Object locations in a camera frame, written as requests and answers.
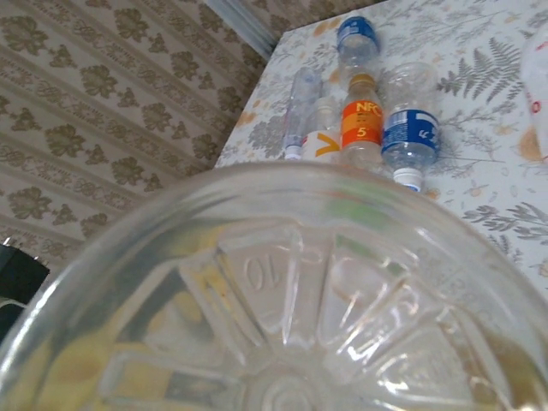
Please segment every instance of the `patterned tablecloth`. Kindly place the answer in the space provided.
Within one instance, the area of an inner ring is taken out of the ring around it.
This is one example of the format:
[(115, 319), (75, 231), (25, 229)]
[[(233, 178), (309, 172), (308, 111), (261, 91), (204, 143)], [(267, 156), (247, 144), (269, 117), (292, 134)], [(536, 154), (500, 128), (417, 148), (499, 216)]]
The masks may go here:
[(327, 93), (343, 98), (336, 30), (351, 15), (378, 29), (386, 69), (438, 69), (443, 149), (426, 195), (488, 236), (548, 297), (548, 166), (519, 82), (521, 48), (548, 21), (545, 0), (389, 0), (285, 33), (217, 167), (281, 157), (300, 67), (321, 70)]

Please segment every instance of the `orange bottle label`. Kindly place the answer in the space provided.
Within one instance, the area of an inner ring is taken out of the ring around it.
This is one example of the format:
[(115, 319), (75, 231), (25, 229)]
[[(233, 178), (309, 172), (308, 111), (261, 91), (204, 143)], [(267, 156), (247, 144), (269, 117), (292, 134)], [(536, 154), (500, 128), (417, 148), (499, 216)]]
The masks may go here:
[(342, 111), (341, 148), (356, 141), (381, 143), (383, 135), (383, 109), (373, 101), (358, 100)]

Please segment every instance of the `plastic bottle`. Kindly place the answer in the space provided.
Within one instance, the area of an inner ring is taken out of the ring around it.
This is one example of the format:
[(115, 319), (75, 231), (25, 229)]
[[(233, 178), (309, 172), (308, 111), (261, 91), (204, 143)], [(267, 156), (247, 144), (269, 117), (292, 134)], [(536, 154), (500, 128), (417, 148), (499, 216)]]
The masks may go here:
[(339, 79), (346, 89), (357, 74), (378, 75), (379, 42), (371, 22), (361, 16), (345, 20), (337, 31)]
[(521, 79), (537, 132), (539, 159), (548, 163), (548, 23), (523, 47)]
[(369, 74), (355, 75), (348, 85), (341, 125), (341, 162), (379, 172), (383, 110)]
[(382, 156), (394, 181), (419, 192), (426, 169), (438, 159), (439, 125), (434, 67), (403, 64), (384, 82), (385, 109)]
[(301, 159), (305, 120), (318, 100), (321, 89), (322, 80), (317, 72), (307, 67), (297, 71), (285, 113), (283, 149), (286, 160)]
[(341, 116), (331, 97), (319, 98), (307, 120), (307, 136), (302, 143), (302, 159), (338, 164)]

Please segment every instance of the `oilcloth table cover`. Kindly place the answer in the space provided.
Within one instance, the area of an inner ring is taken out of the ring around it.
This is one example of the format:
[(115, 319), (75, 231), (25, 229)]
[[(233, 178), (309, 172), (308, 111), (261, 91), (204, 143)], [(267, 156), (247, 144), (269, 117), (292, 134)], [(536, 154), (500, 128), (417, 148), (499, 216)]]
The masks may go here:
[(438, 70), (443, 145), (425, 194), (487, 236), (548, 297), (548, 166), (520, 83), (521, 48), (548, 21), (545, 0), (389, 0), (285, 33), (217, 167), (282, 156), (299, 68), (320, 70), (324, 93), (344, 97), (336, 32), (351, 15), (375, 25), (384, 69), (422, 61)]

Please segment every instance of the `fern leaf print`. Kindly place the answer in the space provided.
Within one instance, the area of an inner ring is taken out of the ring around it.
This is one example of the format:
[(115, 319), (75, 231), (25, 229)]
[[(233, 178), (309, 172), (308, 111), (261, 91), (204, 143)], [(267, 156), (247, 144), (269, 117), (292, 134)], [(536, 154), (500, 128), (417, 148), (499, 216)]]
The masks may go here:
[(474, 49), (473, 63), (461, 59), (458, 72), (450, 71), (443, 77), (438, 90), (451, 92), (454, 96), (462, 92), (466, 98), (472, 92), (472, 99), (487, 93), (489, 104), (497, 95), (506, 92), (506, 99), (512, 100), (521, 92), (521, 51), (514, 45), (505, 44), (493, 37), (489, 40), (489, 52)]

